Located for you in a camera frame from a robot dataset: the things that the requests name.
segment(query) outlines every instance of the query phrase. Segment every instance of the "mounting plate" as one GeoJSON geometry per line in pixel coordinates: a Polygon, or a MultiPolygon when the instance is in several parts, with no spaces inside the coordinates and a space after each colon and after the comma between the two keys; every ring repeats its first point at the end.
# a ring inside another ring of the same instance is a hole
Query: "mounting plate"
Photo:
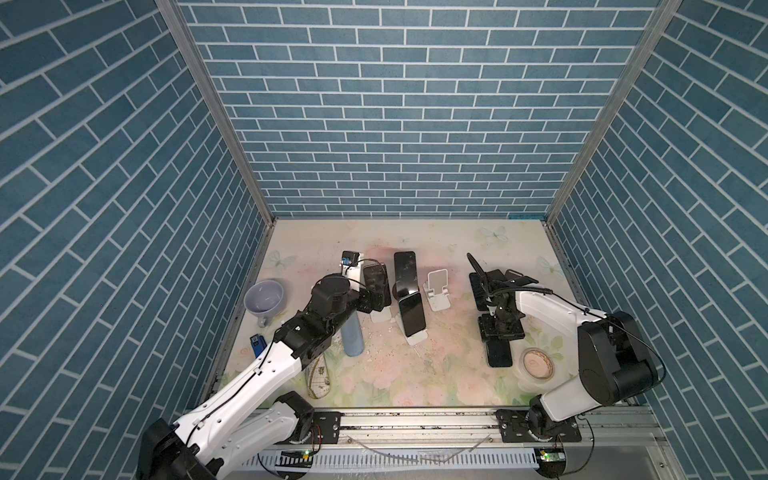
{"type": "MultiPolygon", "coordinates": [[[[323,435],[323,445],[335,445],[336,443],[339,443],[339,428],[341,427],[341,412],[314,412],[312,415],[312,427],[310,427],[310,431],[312,433],[311,439],[314,441],[314,444],[318,444],[317,439],[317,429],[315,428],[315,425],[320,427],[320,432],[323,435]]],[[[300,446],[306,446],[311,444],[312,441],[310,440],[310,437],[306,438],[306,444],[304,445],[295,445],[293,443],[288,442],[287,440],[285,442],[278,442],[275,445],[291,445],[296,448],[300,448],[300,446]]]]}
{"type": "MultiPolygon", "coordinates": [[[[525,417],[528,415],[527,408],[521,409],[499,409],[496,410],[496,419],[498,428],[502,433],[502,442],[520,443],[520,442],[551,442],[550,439],[542,440],[531,433],[525,417]]],[[[563,433],[560,435],[562,442],[580,442],[581,433],[579,432],[576,421],[567,424],[563,433]]]]}

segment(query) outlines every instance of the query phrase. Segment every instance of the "water bottle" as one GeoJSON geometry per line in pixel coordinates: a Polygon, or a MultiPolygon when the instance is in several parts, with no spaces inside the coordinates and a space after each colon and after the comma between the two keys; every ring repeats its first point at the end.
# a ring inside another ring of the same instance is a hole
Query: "water bottle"
{"type": "Polygon", "coordinates": [[[362,340],[360,318],[358,318],[356,311],[341,325],[341,341],[347,356],[358,356],[366,348],[366,344],[362,340]]]}

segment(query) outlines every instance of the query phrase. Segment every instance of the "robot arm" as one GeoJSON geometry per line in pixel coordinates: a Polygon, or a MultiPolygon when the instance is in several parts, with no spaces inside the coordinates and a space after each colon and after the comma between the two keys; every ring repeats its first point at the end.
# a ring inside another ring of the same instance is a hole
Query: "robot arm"
{"type": "Polygon", "coordinates": [[[658,381],[651,351],[634,318],[624,312],[574,308],[556,296],[518,292],[520,311],[552,324],[576,328],[579,374],[534,397],[528,426],[540,439],[556,436],[571,417],[638,395],[658,381]]]}
{"type": "Polygon", "coordinates": [[[480,276],[498,330],[517,330],[508,324],[519,324],[526,315],[576,330],[579,375],[531,400],[528,426],[535,436],[555,437],[571,417],[656,386],[659,379],[652,352],[641,340],[632,316],[590,310],[532,285],[536,280],[512,270],[503,280],[493,280],[494,272],[484,272],[471,254],[467,257],[480,276]]]}
{"type": "Polygon", "coordinates": [[[304,439],[313,409],[295,392],[279,397],[272,408],[247,425],[240,424],[323,353],[355,310],[380,310],[385,291],[379,290],[352,289],[350,281],[339,274],[320,279],[304,310],[274,333],[272,343],[241,374],[173,426],[159,419],[144,432],[137,477],[170,480],[194,472],[196,476],[191,478],[195,480],[223,478],[268,445],[288,438],[304,439]]]}

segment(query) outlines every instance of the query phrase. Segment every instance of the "aluminum frame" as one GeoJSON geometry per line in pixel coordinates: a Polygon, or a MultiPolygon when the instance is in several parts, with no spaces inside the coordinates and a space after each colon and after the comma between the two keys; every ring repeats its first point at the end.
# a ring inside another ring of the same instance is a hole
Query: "aluminum frame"
{"type": "Polygon", "coordinates": [[[176,46],[181,52],[181,56],[187,63],[187,67],[190,70],[190,74],[194,79],[194,83],[200,90],[200,94],[203,96],[203,100],[208,105],[211,117],[214,119],[214,123],[221,133],[221,137],[224,139],[224,143],[227,144],[227,148],[232,155],[232,158],[237,166],[237,170],[240,172],[240,176],[246,184],[246,188],[250,192],[250,196],[253,201],[256,202],[256,206],[264,218],[267,226],[272,226],[275,221],[274,215],[270,205],[267,203],[264,194],[261,192],[259,183],[253,174],[253,169],[248,161],[248,156],[243,149],[243,145],[240,143],[240,139],[235,133],[234,126],[230,120],[230,116],[224,109],[223,103],[221,103],[221,97],[219,97],[214,81],[211,79],[208,69],[205,66],[203,56],[200,54],[200,50],[197,49],[197,44],[192,37],[192,32],[187,25],[187,21],[184,19],[184,13],[181,11],[177,0],[156,0],[157,8],[160,10],[160,14],[163,16],[170,36],[173,37],[176,42],[176,46]]]}
{"type": "Polygon", "coordinates": [[[579,178],[581,178],[581,175],[587,169],[594,152],[603,141],[605,134],[608,132],[608,128],[611,126],[614,118],[616,118],[621,105],[624,104],[624,100],[632,90],[634,82],[643,71],[645,63],[648,61],[648,58],[650,58],[650,54],[653,53],[654,48],[656,48],[656,44],[661,39],[661,34],[664,33],[664,30],[667,29],[667,26],[672,21],[681,2],[682,0],[660,0],[654,13],[651,14],[640,41],[632,50],[629,59],[627,59],[627,64],[624,66],[621,76],[616,81],[614,89],[608,95],[608,100],[605,102],[605,106],[600,110],[600,114],[598,114],[598,118],[594,121],[592,130],[589,131],[587,137],[584,139],[584,144],[581,145],[581,150],[576,155],[574,163],[571,165],[571,169],[566,173],[565,178],[563,179],[563,184],[560,186],[552,203],[549,205],[546,213],[547,222],[554,222],[560,215],[560,212],[565,206],[565,202],[568,201],[568,197],[576,187],[579,178]]]}
{"type": "MultiPolygon", "coordinates": [[[[541,442],[504,443],[495,412],[503,406],[317,409],[317,412],[341,412],[339,443],[324,449],[359,449],[361,442],[372,449],[456,449],[474,445],[488,437],[478,448],[541,447],[541,442]]],[[[584,414],[592,425],[595,446],[667,446],[667,440],[649,406],[609,406],[584,414]]],[[[577,420],[581,442],[571,446],[591,447],[586,420],[577,420]]],[[[272,445],[268,450],[284,449],[272,445]]]]}
{"type": "Polygon", "coordinates": [[[261,235],[261,240],[259,240],[259,248],[257,248],[256,254],[253,255],[253,261],[250,264],[248,276],[243,283],[243,288],[240,290],[240,295],[237,296],[235,309],[232,312],[232,316],[230,317],[230,320],[227,324],[227,329],[224,331],[224,335],[221,337],[221,344],[216,351],[216,356],[214,357],[214,362],[211,366],[210,372],[208,373],[205,385],[200,391],[200,397],[197,398],[194,402],[195,406],[198,406],[204,400],[209,399],[218,390],[219,382],[222,375],[224,374],[224,369],[227,367],[227,362],[230,359],[230,353],[232,353],[232,347],[235,343],[235,339],[237,338],[237,332],[240,331],[240,324],[243,322],[243,318],[245,317],[245,303],[243,303],[243,298],[245,297],[248,289],[256,283],[256,278],[259,276],[259,271],[261,270],[261,266],[264,263],[264,257],[266,256],[267,249],[270,247],[270,241],[272,240],[272,234],[274,231],[274,223],[267,225],[264,228],[264,232],[261,235]]]}

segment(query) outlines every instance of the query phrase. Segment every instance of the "blue brick wallpaper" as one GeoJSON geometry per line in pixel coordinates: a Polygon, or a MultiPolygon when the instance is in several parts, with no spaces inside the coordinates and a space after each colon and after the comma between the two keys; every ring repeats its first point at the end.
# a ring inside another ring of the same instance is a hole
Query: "blue brick wallpaper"
{"type": "Polygon", "coordinates": [[[263,221],[152,0],[0,2],[0,478],[130,478],[263,221]]]}
{"type": "Polygon", "coordinates": [[[764,0],[684,0],[554,225],[669,367],[647,400],[690,478],[768,467],[766,25],[764,0]]]}
{"type": "Polygon", "coordinates": [[[657,0],[182,3],[279,217],[542,217],[657,0]]]}

